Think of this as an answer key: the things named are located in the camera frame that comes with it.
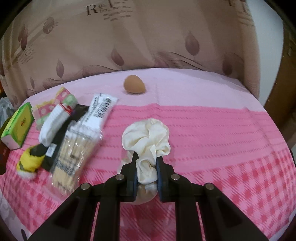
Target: plastic bag of cotton swabs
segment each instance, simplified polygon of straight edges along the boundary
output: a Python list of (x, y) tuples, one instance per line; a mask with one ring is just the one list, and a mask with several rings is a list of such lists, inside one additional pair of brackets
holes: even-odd
[(93, 130), (78, 123), (69, 125), (51, 168), (51, 185), (54, 189), (68, 196), (79, 186), (81, 171), (102, 137), (99, 129)]

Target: pink towel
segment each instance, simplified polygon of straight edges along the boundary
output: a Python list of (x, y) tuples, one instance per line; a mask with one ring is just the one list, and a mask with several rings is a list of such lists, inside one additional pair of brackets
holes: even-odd
[[(266, 112), (157, 104), (116, 106), (106, 122), (103, 144), (85, 167), (81, 183), (95, 185), (115, 175), (124, 129), (147, 118), (168, 126), (172, 149), (164, 161), (175, 172), (193, 183), (214, 183), (268, 238), (288, 224), (296, 204), (296, 168)], [(33, 124), (22, 149), (11, 152), (7, 172), (0, 176), (4, 197), (30, 232), (60, 205), (43, 191), (49, 173), (39, 170), (30, 182), (15, 172), (21, 153), (36, 143), (38, 132)], [(175, 231), (174, 204), (162, 204), (158, 197), (141, 206), (122, 204), (120, 240), (175, 240)]]

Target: yellow tissue package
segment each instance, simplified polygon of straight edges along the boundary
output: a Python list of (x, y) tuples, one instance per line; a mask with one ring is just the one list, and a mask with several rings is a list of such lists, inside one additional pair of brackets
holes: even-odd
[(10, 149), (22, 147), (27, 133), (34, 120), (31, 113), (31, 104), (21, 106), (11, 117), (1, 135), (1, 141)]

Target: brown patterned fabric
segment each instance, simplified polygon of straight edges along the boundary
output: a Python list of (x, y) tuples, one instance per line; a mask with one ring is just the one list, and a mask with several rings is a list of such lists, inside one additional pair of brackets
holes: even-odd
[(15, 107), (65, 82), (152, 67), (224, 74), (258, 97), (258, 63), (245, 0), (33, 0), (0, 41)]

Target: egg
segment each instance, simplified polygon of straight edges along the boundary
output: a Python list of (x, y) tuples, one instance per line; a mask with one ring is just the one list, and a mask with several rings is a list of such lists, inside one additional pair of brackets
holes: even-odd
[(127, 92), (133, 94), (142, 94), (146, 91), (145, 84), (136, 75), (129, 75), (126, 77), (123, 87)]

